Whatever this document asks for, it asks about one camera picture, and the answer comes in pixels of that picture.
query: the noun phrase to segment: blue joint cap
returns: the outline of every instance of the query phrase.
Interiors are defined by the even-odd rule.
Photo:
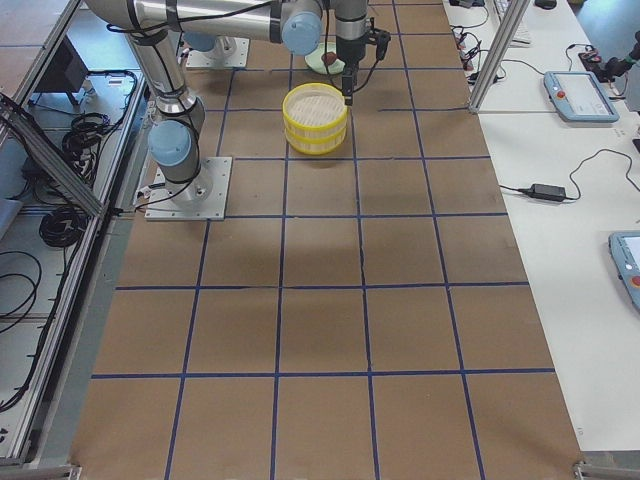
[[[293,15],[282,29],[282,41],[294,55],[309,55],[320,42],[322,22],[311,12]]]
[[[184,40],[191,48],[198,52],[210,52],[216,46],[218,37],[204,33],[186,32],[184,34]]]
[[[189,129],[175,120],[154,125],[149,132],[149,151],[163,167],[175,167],[184,162],[191,152]]]

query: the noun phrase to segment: black cable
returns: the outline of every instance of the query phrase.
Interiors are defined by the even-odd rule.
[[[169,86],[171,87],[171,91],[175,92],[176,91],[176,86],[173,84],[173,80],[171,80],[171,74],[169,73],[169,67],[167,67],[167,64],[165,63],[164,58],[162,58],[162,54],[158,50],[158,47],[156,47],[155,45],[151,45],[151,48],[153,48],[153,51],[156,52],[156,55],[160,59],[160,63],[162,64],[162,68],[164,70],[164,74],[167,76],[167,80],[169,80]]]
[[[449,26],[451,27],[452,30],[454,28],[461,28],[461,29],[465,30],[465,29],[469,29],[469,28],[482,27],[483,25],[485,25],[489,21],[489,9],[486,7],[486,5],[482,5],[482,8],[484,9],[484,13],[485,13],[486,16],[484,17],[484,20],[481,23],[478,23],[477,25],[470,25],[470,26],[466,26],[466,25],[449,25]]]
[[[467,70],[469,62],[473,60],[476,56],[478,57],[478,69],[480,68],[480,61],[482,60],[482,40],[480,40],[475,34],[471,32],[463,32],[460,37],[460,41],[463,42],[467,36],[471,36],[476,41],[476,45],[473,48],[470,48],[466,52],[465,58],[462,60],[462,68]]]
[[[48,246],[66,248],[79,241],[86,228],[87,217],[69,205],[45,215],[38,234]]]
[[[373,72],[376,71],[376,67],[378,66],[378,63],[380,63],[380,60],[376,59],[375,62],[373,62],[373,65],[371,66],[371,68],[369,69],[369,74],[367,75],[367,78],[365,78],[364,82],[362,83],[362,85],[360,85],[358,88],[356,88],[353,93],[358,93],[360,92],[364,87],[367,86],[367,84],[369,83],[369,80],[371,80],[371,77],[373,76]]]
[[[564,55],[569,60],[569,71],[571,71],[571,69],[573,68],[573,59],[569,56],[569,50],[571,50],[572,48],[575,48],[575,47],[585,47],[585,49],[587,49],[587,48],[591,49],[591,50],[587,50],[587,51],[595,50],[595,47],[593,45],[589,44],[589,43],[572,43],[567,48],[565,48],[564,49]]]
[[[47,195],[50,195],[50,196],[61,198],[63,200],[63,202],[50,202],[48,200],[43,199],[40,196],[40,193],[38,192],[38,187],[40,187],[43,183],[44,183],[44,186],[46,186],[47,188],[50,188],[52,190],[52,191],[45,191],[44,193],[46,193]],[[51,207],[61,207],[61,206],[64,206],[64,205],[70,205],[71,204],[71,201],[64,194],[62,194],[60,192],[60,190],[56,189],[51,184],[51,180],[50,179],[38,179],[35,182],[34,186],[33,186],[33,190],[31,191],[31,194],[33,195],[33,198],[38,203],[41,203],[42,205],[49,205]]]
[[[489,53],[489,50],[483,48],[478,52],[478,66],[482,63],[482,54],[483,53]],[[502,76],[501,77],[497,77],[498,80],[504,80],[505,78],[507,78],[507,71],[504,69],[504,67],[502,66],[502,63],[500,64],[500,66],[498,67],[500,70],[502,70]]]
[[[178,190],[176,193],[174,193],[173,195],[169,195],[167,198],[162,198],[160,200],[154,200],[153,202],[147,202],[147,203],[143,203],[141,205],[136,205],[136,207],[133,209],[134,212],[138,212],[140,211],[140,209],[142,208],[146,208],[149,205],[156,205],[158,203],[162,203],[162,202],[166,202],[168,200],[173,200],[174,198],[176,198],[178,195],[180,195],[182,192],[184,192],[187,188],[189,188],[191,186],[191,184],[193,183],[193,181],[195,180],[195,178],[197,177],[197,175],[195,177],[193,177],[192,179],[190,179],[185,185],[184,187],[182,187],[180,190]]]
[[[609,148],[601,148],[593,155],[585,158],[584,160],[581,160],[578,166],[574,168],[573,171],[569,174],[569,180],[571,181],[571,183],[573,183],[573,185],[576,187],[576,190],[578,191],[578,195],[576,197],[568,197],[565,194],[565,190],[563,187],[558,187],[555,185],[533,184],[531,188],[514,188],[514,187],[508,187],[506,185],[499,185],[499,186],[500,188],[504,188],[505,190],[522,193],[531,198],[552,200],[555,202],[563,202],[565,200],[571,200],[573,202],[576,202],[582,198],[582,191],[580,190],[580,186],[574,180],[573,176],[578,172],[578,170],[582,168],[582,166],[585,163],[587,163],[590,160],[593,160],[595,157],[597,157],[603,152],[609,152],[615,155],[620,155],[622,157],[625,157],[627,160],[629,160],[629,166],[627,167],[627,171],[625,172],[624,176],[627,179],[627,181],[633,186],[633,188],[635,188],[636,191],[640,192],[640,186],[637,183],[635,183],[629,176],[629,173],[631,173],[631,168],[633,168],[633,158],[631,158],[631,156],[627,155],[626,153],[618,152],[616,150],[611,150]]]
[[[627,87],[629,86],[629,72],[625,72],[624,74],[624,87],[622,87],[622,91],[619,92],[617,90],[617,88],[615,87],[614,83],[609,80],[609,88],[613,91],[613,93],[616,95],[615,97],[609,97],[610,100],[624,100],[625,99],[625,93],[627,93]]]
[[[3,275],[0,276],[0,280],[6,279],[6,278],[22,278],[22,279],[27,280],[31,284],[31,292],[29,292],[29,295],[27,296],[27,298],[25,298],[22,301],[22,303],[20,303],[20,305],[18,305],[17,307],[13,308],[11,311],[9,311],[7,313],[0,314],[0,319],[9,318],[9,317],[11,317],[11,315],[13,315],[16,312],[18,312],[22,307],[24,307],[25,305],[29,304],[27,306],[27,309],[15,321],[13,321],[8,326],[6,326],[6,327],[4,327],[3,329],[0,330],[0,334],[11,330],[13,327],[15,327],[20,322],[22,322],[22,320],[24,320],[29,315],[29,313],[31,313],[31,309],[33,308],[33,305],[35,304],[36,299],[37,299],[38,287],[40,286],[40,281],[42,280],[42,264],[32,254],[24,252],[24,251],[20,251],[20,250],[11,250],[11,251],[6,251],[6,252],[0,252],[0,256],[4,256],[4,255],[24,255],[26,257],[31,258],[35,262],[36,267],[38,268],[38,274],[37,274],[37,277],[36,277],[35,280],[32,279],[31,277],[29,277],[28,275],[23,274],[23,273],[6,273],[6,274],[3,274]]]
[[[530,63],[527,63],[527,62],[525,62],[523,60],[515,60],[515,59],[510,59],[510,58],[503,58],[502,61],[503,62],[513,62],[513,63],[522,63],[522,64],[526,65],[527,67],[529,67],[530,69],[532,69],[533,71],[535,71],[537,74],[544,76],[544,72],[541,72],[536,67],[534,67]]]
[[[578,196],[575,198],[569,198],[567,197],[567,200],[580,200],[580,198],[582,198],[582,191],[580,190],[580,187],[578,186],[578,184],[576,183],[576,181],[573,179],[573,175],[575,173],[578,172],[578,170],[580,170],[582,168],[582,166],[587,163],[589,160],[593,160],[595,157],[597,157],[598,155],[600,155],[602,152],[609,152],[609,153],[613,153],[615,155],[620,155],[622,157],[625,157],[627,160],[629,160],[629,167],[627,168],[627,171],[625,172],[624,176],[627,179],[627,181],[633,185],[633,188],[635,188],[638,192],[640,192],[640,187],[633,181],[631,180],[631,177],[629,177],[629,173],[631,172],[631,168],[633,167],[633,158],[631,158],[629,155],[627,155],[626,153],[622,153],[622,152],[618,152],[616,150],[611,150],[609,148],[601,148],[600,150],[598,150],[596,153],[594,153],[593,155],[591,155],[590,157],[585,158],[584,160],[582,160],[578,166],[569,174],[569,180],[571,180],[571,183],[573,183],[573,185],[576,187],[576,190],[578,191]]]
[[[62,139],[62,151],[65,153],[67,163],[90,186],[94,185],[98,175],[104,143],[122,125],[129,112],[131,98],[138,88],[138,77],[129,70],[101,70],[88,73],[88,76],[116,75],[132,79],[132,86],[125,96],[120,118],[112,124],[109,116],[102,113],[79,115],[71,122],[71,130]]]
[[[249,12],[252,12],[254,10],[258,10],[260,8],[263,8],[263,7],[268,7],[269,5],[271,5],[271,2],[263,2],[263,3],[258,3],[256,5],[252,5],[250,7],[242,8],[240,10],[236,10],[236,11],[228,12],[228,13],[223,13],[223,14],[219,14],[219,15],[202,15],[202,16],[197,16],[197,17],[180,18],[180,19],[178,19],[178,24],[182,25],[183,23],[196,22],[196,21],[200,21],[200,20],[218,20],[218,19],[222,19],[222,18],[235,17],[236,15],[242,15],[243,13],[249,13]],[[110,32],[113,32],[113,33],[128,33],[128,34],[139,33],[139,34],[143,34],[143,33],[152,32],[152,31],[157,30],[159,28],[168,27],[170,25],[171,24],[169,22],[162,22],[162,23],[157,23],[155,25],[151,25],[149,27],[144,27],[144,28],[121,29],[121,28],[118,28],[117,26],[115,26],[115,25],[110,23],[110,24],[107,25],[107,30],[109,30]]]
[[[67,112],[65,110],[60,110],[60,109],[57,109],[57,108],[49,107],[48,105],[42,105],[42,104],[38,103],[37,101],[33,102],[33,101],[29,100],[29,106],[42,108],[44,110],[49,110],[51,112],[62,113],[64,115],[68,115],[70,117],[77,117],[79,115],[82,115],[81,113]]]
[[[507,187],[505,185],[498,185],[500,188],[504,188],[505,190],[511,190],[512,192],[520,192],[519,188]]]
[[[31,386],[31,381],[33,380],[33,376],[35,375],[38,362],[40,361],[40,357],[42,356],[42,352],[44,351],[47,336],[49,335],[49,331],[51,330],[51,325],[53,324],[53,321],[56,318],[58,306],[60,305],[60,301],[62,300],[62,291],[64,289],[67,278],[69,276],[69,271],[71,270],[70,267],[73,264],[75,256],[77,255],[80,249],[80,245],[81,245],[80,242],[76,244],[73,250],[73,253],[69,257],[68,262],[65,263],[64,271],[62,272],[62,275],[60,277],[60,283],[58,285],[58,290],[56,292],[56,297],[55,297],[55,300],[53,301],[51,311],[47,316],[47,320],[45,324],[42,326],[42,329],[40,330],[38,343],[36,345],[36,351],[34,352],[31,358],[31,367],[29,368],[29,373],[27,374],[27,377],[24,383],[20,387],[15,389],[15,393],[11,396],[11,398],[9,398],[8,400],[0,400],[0,413],[4,413],[8,411],[13,407],[15,407],[18,403],[20,403],[20,400],[22,400],[24,395],[29,390],[29,387]]]
[[[7,200],[20,200],[24,197],[29,191],[33,188],[33,180],[31,178],[26,178],[24,182],[24,187],[20,190],[20,193],[16,193],[12,197],[7,198]]]
[[[329,9],[329,2],[324,2],[324,11],[327,19],[325,22],[324,30],[324,58],[322,59],[322,63],[324,63],[324,69],[327,71],[327,78],[329,79],[329,83],[336,90],[340,90],[333,81],[333,75],[331,75],[331,72],[329,72],[329,65],[327,64],[327,56],[329,55],[329,27],[331,24],[331,10]]]

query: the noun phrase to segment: gray floor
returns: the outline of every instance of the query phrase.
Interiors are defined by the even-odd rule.
[[[636,43],[635,32],[640,30],[638,0],[586,0],[574,7],[578,21],[589,40],[600,51],[604,60],[623,58]],[[619,88],[624,81],[616,82]],[[629,72],[627,105],[630,110],[640,110],[640,67]]]

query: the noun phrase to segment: black wire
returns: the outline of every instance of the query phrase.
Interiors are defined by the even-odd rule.
[[[621,92],[617,91],[617,88],[615,87],[614,82],[612,82],[611,80],[609,80],[609,88],[611,88],[611,90],[613,90],[613,93],[616,94],[615,97],[609,97],[610,100],[624,100],[625,96],[624,94],[627,93],[627,87],[629,86],[629,73],[625,73],[624,74],[624,87],[622,88]]]
[[[504,188],[505,190],[511,190],[512,192],[520,192],[520,189],[518,188],[513,188],[513,187],[507,187],[505,185],[498,185],[500,188]]]
[[[571,180],[571,183],[573,183],[573,185],[576,187],[576,190],[578,191],[578,196],[575,198],[570,198],[567,197],[567,200],[580,200],[580,198],[582,198],[582,191],[580,190],[580,187],[578,186],[578,184],[576,183],[576,181],[573,179],[573,175],[575,173],[578,172],[578,170],[580,170],[582,168],[582,166],[587,163],[589,160],[593,160],[595,157],[597,157],[598,155],[600,155],[602,152],[609,152],[609,153],[613,153],[615,155],[620,155],[622,157],[625,157],[626,159],[629,160],[629,167],[627,168],[627,171],[625,172],[624,176],[627,179],[627,181],[633,185],[633,188],[635,188],[638,192],[640,192],[640,186],[638,186],[633,180],[631,180],[631,177],[629,177],[629,173],[631,172],[631,168],[633,167],[633,158],[631,158],[629,155],[627,155],[626,153],[622,153],[622,152],[618,152],[616,150],[611,150],[609,148],[601,148],[600,150],[598,150],[596,153],[594,153],[593,155],[591,155],[590,157],[585,158],[584,160],[582,160],[578,166],[569,174],[569,180]]]
[[[329,78],[329,83],[336,90],[340,90],[335,82],[333,81],[333,75],[329,72],[329,65],[327,64],[327,55],[329,54],[329,30],[331,24],[331,11],[329,10],[329,2],[324,2],[324,11],[327,17],[325,22],[325,30],[324,30],[324,58],[322,59],[322,63],[324,63],[324,69],[327,71],[327,77]]]
[[[252,12],[254,10],[258,10],[260,8],[267,7],[269,5],[271,5],[271,2],[263,2],[263,3],[258,3],[256,5],[252,5],[250,7],[242,8],[240,10],[236,10],[236,11],[233,11],[233,12],[223,13],[223,14],[220,14],[220,15],[202,15],[202,16],[197,16],[197,17],[180,18],[180,19],[178,19],[178,24],[182,25],[183,23],[196,22],[196,21],[200,21],[200,20],[218,20],[218,19],[221,19],[221,18],[234,17],[236,15],[242,15],[243,13]],[[151,32],[151,31],[157,30],[159,28],[168,27],[170,25],[171,24],[169,22],[162,22],[162,23],[158,23],[156,25],[151,25],[150,27],[121,29],[121,28],[118,28],[115,25],[110,23],[110,24],[107,25],[107,30],[109,30],[110,32],[113,32],[113,33],[129,33],[129,34],[141,33],[141,34],[144,34],[144,33],[147,33],[147,32]]]
[[[14,113],[20,115],[24,120],[29,122],[29,124],[33,127],[36,133],[42,138],[42,140],[45,143],[47,143],[47,145],[49,145],[49,147],[52,150],[54,150],[60,156],[60,158],[64,158],[64,153],[62,152],[62,150],[60,150],[60,148],[58,148],[58,146],[54,144],[49,137],[47,137],[44,130],[42,130],[38,122],[36,122],[35,118],[33,118],[33,115],[31,115],[24,108],[22,108],[20,105],[18,105],[10,97],[3,94],[2,92],[0,92],[0,101],[2,101],[2,103],[4,103],[7,107],[9,107]],[[9,120],[4,118],[2,115],[0,115],[0,119],[2,123],[5,124],[7,128],[9,128],[9,130],[11,130],[17,136],[17,138],[20,139],[21,143],[25,147],[25,150],[27,151],[29,156],[35,159],[36,157],[33,154],[31,154],[31,150],[27,145],[27,141],[25,140],[24,136],[22,136],[22,134],[18,131],[18,129],[14,127],[11,124],[11,122],[9,122]]]
[[[3,274],[2,276],[0,276],[0,280],[5,279],[5,278],[15,278],[15,277],[17,277],[17,278],[23,278],[23,279],[27,280],[31,284],[31,292],[29,293],[27,298],[25,300],[23,300],[22,303],[20,303],[20,305],[18,305],[13,310],[11,310],[11,311],[9,311],[7,313],[0,314],[0,319],[9,318],[11,315],[13,315],[14,313],[18,312],[22,307],[24,307],[25,305],[29,304],[27,306],[27,309],[14,322],[12,322],[7,327],[5,327],[2,330],[0,330],[0,334],[5,333],[8,330],[11,330],[13,327],[15,327],[20,322],[22,322],[22,320],[24,320],[29,315],[29,313],[31,313],[31,309],[33,308],[33,305],[35,304],[36,299],[37,299],[38,287],[40,286],[40,281],[42,280],[42,264],[32,254],[30,254],[28,252],[21,251],[21,250],[11,250],[11,251],[6,251],[6,252],[0,252],[0,256],[4,256],[4,255],[24,255],[26,257],[31,258],[35,262],[36,266],[38,267],[38,275],[37,275],[35,280],[33,280],[31,277],[29,277],[29,276],[27,276],[25,274],[22,274],[22,273],[6,273],[6,274]]]
[[[573,59],[569,56],[569,50],[575,47],[590,47],[591,50],[594,50],[595,47],[589,43],[572,43],[567,48],[564,49],[564,55],[569,60],[569,71],[573,68]]]
[[[142,205],[137,205],[133,211],[134,212],[138,212],[140,211],[141,208],[146,208],[149,205],[156,205],[158,203],[162,203],[162,202],[166,202],[168,200],[173,200],[174,198],[176,198],[178,195],[180,195],[182,192],[184,192],[187,188],[189,188],[191,186],[191,184],[193,183],[193,181],[195,180],[195,177],[192,178],[191,180],[189,180],[184,187],[182,187],[180,190],[178,190],[176,193],[174,193],[173,195],[168,196],[167,198],[162,198],[160,200],[154,200],[153,202],[147,202],[147,203],[143,203]]]
[[[41,203],[42,205],[48,205],[48,206],[51,206],[51,207],[60,207],[60,206],[71,204],[71,201],[66,196],[59,194],[60,191],[57,190],[57,189],[56,189],[56,191],[51,191],[51,192],[45,191],[44,193],[46,193],[47,195],[50,195],[50,196],[55,196],[57,198],[62,198],[64,200],[64,202],[62,202],[62,203],[61,202],[50,202],[48,200],[43,199],[40,196],[40,193],[38,192],[38,187],[41,186],[43,183],[45,184],[44,186],[46,186],[47,188],[50,188],[52,190],[55,188],[53,185],[51,185],[51,182],[50,182],[49,179],[38,179],[36,181],[36,183],[34,184],[34,186],[33,186],[33,190],[31,191],[31,194],[33,195],[33,198],[35,198],[35,200],[38,203]]]
[[[167,67],[167,64],[164,62],[164,58],[162,58],[162,54],[158,50],[158,47],[156,47],[155,45],[151,45],[151,48],[153,48],[153,51],[156,52],[156,55],[158,55],[158,58],[160,59],[160,63],[162,64],[162,68],[164,70],[164,74],[167,76],[167,80],[169,80],[169,86],[171,87],[171,91],[175,92],[176,91],[176,86],[173,84],[173,80],[171,80],[171,74],[169,73],[169,67]]]
[[[48,246],[66,248],[78,242],[86,228],[87,217],[69,205],[45,215],[38,234]]]
[[[56,112],[56,113],[62,113],[64,115],[68,115],[70,117],[78,117],[78,116],[82,115],[81,113],[67,112],[65,110],[60,110],[60,109],[57,109],[57,108],[49,107],[48,105],[42,105],[42,104],[38,103],[37,101],[36,102],[29,101],[29,106],[42,108],[44,110],[50,110],[50,111]]]
[[[20,200],[24,197],[29,191],[33,188],[33,180],[31,178],[27,178],[24,182],[24,187],[20,190],[20,193],[16,193],[14,196],[7,198],[7,200]]]
[[[483,25],[485,25],[488,21],[489,21],[489,9],[487,9],[486,5],[482,5],[482,8],[484,9],[484,13],[485,13],[485,17],[484,20],[481,23],[478,23],[477,25],[470,25],[470,26],[466,26],[466,25],[449,25],[451,27],[451,29],[453,30],[454,28],[461,28],[463,30],[468,29],[468,28],[478,28],[478,27],[482,27]]]
[[[130,70],[100,70],[90,71],[88,76],[116,76],[121,75],[132,79],[132,86],[127,95],[122,115],[114,123],[108,115],[102,113],[85,113],[71,122],[71,131],[62,139],[62,150],[65,158],[76,173],[90,186],[93,186],[98,175],[98,168],[102,157],[104,144],[118,130],[124,122],[131,98],[138,88],[138,77]]]
[[[470,48],[466,52],[466,57],[462,61],[462,68],[464,70],[467,69],[469,62],[473,60],[476,56],[478,57],[478,69],[480,68],[480,63],[482,60],[482,40],[480,40],[474,33],[472,32],[462,32],[460,36],[460,43],[462,43],[467,36],[470,36],[476,41],[476,45],[473,48]]]
[[[369,80],[371,80],[371,77],[373,76],[373,72],[376,71],[376,67],[378,66],[378,63],[380,63],[380,60],[376,59],[375,62],[373,62],[373,65],[371,66],[371,69],[369,70],[369,74],[367,75],[367,78],[365,78],[364,82],[362,85],[360,85],[358,88],[356,88],[353,93],[358,93],[359,91],[361,91],[364,87],[367,86],[367,84],[369,83]]]
[[[44,347],[45,347],[45,344],[46,344],[47,336],[49,335],[49,330],[51,329],[51,325],[53,324],[53,321],[56,318],[56,313],[57,313],[57,310],[58,310],[58,306],[60,305],[60,301],[62,300],[62,291],[64,289],[64,286],[66,284],[67,278],[69,276],[69,272],[71,270],[70,267],[73,264],[73,260],[75,259],[76,254],[80,250],[80,245],[81,245],[80,242],[78,242],[76,244],[76,246],[75,246],[75,248],[73,250],[73,253],[69,257],[68,262],[65,263],[64,271],[62,272],[62,275],[60,277],[60,283],[58,285],[58,290],[56,292],[56,297],[55,297],[55,300],[54,300],[53,305],[51,307],[51,311],[49,312],[49,315],[47,316],[47,320],[46,320],[45,324],[42,326],[42,329],[40,330],[40,335],[38,337],[38,343],[36,345],[36,351],[33,354],[32,359],[31,359],[31,367],[29,369],[29,373],[27,374],[27,377],[26,377],[24,383],[20,387],[16,388],[16,392],[11,396],[11,398],[9,398],[8,400],[0,400],[0,413],[4,413],[4,412],[12,409],[13,407],[15,407],[20,402],[20,400],[22,400],[24,395],[29,390],[29,387],[31,385],[31,381],[33,380],[33,376],[35,375],[36,368],[38,366],[38,362],[40,361],[40,357],[42,356],[42,352],[44,351]]]
[[[543,72],[538,70],[536,67],[534,67],[530,63],[527,63],[527,62],[525,62],[523,60],[514,60],[514,59],[510,59],[510,58],[503,58],[502,61],[503,62],[513,62],[513,63],[522,63],[522,64],[526,65],[527,67],[529,67],[530,69],[532,69],[533,71],[535,71],[537,74],[544,76]]]

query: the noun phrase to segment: power adapter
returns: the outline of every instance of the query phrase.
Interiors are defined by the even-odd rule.
[[[471,75],[467,77],[467,83],[469,85],[475,85],[478,80],[478,75],[480,75],[480,70],[477,72],[473,72]],[[502,80],[504,77],[499,77],[498,75],[493,77],[493,83],[498,83],[499,80]]]
[[[558,187],[556,185],[534,183],[529,188],[518,188],[517,191],[537,200],[547,200],[549,202],[564,202],[565,200],[569,200],[564,187]]]

